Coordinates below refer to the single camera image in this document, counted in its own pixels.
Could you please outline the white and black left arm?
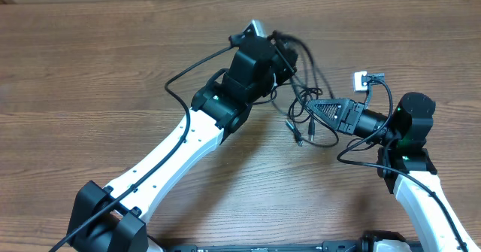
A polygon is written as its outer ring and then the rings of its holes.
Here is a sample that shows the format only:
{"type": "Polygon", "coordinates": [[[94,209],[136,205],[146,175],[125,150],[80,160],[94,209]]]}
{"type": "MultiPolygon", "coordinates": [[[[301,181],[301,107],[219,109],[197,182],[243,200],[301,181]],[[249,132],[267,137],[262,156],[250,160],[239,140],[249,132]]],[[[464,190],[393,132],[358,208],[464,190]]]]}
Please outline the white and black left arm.
{"type": "Polygon", "coordinates": [[[66,236],[53,246],[76,251],[161,251],[147,232],[161,201],[204,156],[247,120],[252,106],[296,72],[298,54],[275,35],[239,34],[236,53],[186,104],[174,130],[138,164],[103,187],[89,181],[77,193],[66,236]]]}

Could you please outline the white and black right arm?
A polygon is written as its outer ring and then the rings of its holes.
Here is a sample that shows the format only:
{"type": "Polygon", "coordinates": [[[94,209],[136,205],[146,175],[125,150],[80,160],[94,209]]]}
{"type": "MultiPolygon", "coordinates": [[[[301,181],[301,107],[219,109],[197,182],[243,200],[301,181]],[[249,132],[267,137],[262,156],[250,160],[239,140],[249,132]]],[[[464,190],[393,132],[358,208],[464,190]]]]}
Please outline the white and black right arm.
{"type": "Polygon", "coordinates": [[[380,145],[374,168],[407,212],[423,250],[479,249],[447,202],[424,147],[434,123],[433,100],[407,93],[390,117],[352,99],[317,99],[307,106],[332,129],[380,145]]]}

